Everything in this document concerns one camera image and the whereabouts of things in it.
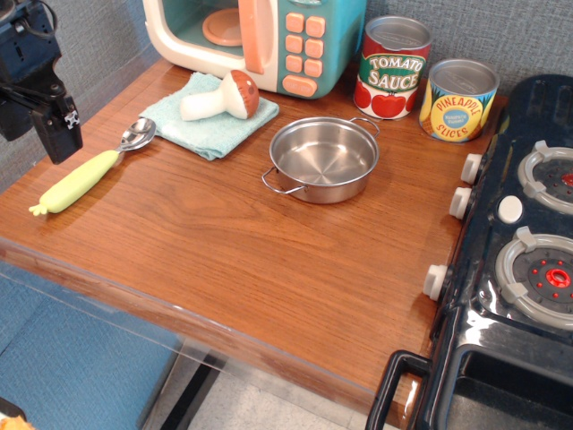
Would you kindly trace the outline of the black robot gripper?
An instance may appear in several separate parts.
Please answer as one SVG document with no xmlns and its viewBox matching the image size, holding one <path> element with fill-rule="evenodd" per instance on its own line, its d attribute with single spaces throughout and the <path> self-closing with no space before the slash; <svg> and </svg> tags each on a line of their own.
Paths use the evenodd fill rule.
<svg viewBox="0 0 573 430">
<path fill-rule="evenodd" d="M 44 1 L 1 3 L 2 90 L 40 99 L 62 94 L 62 82 L 55 73 L 61 57 L 57 24 L 56 13 Z M 81 122 L 71 96 L 31 110 L 26 98 L 1 92 L 1 135 L 8 142 L 22 137 L 33 124 L 54 164 L 63 163 L 83 147 Z"/>
</svg>

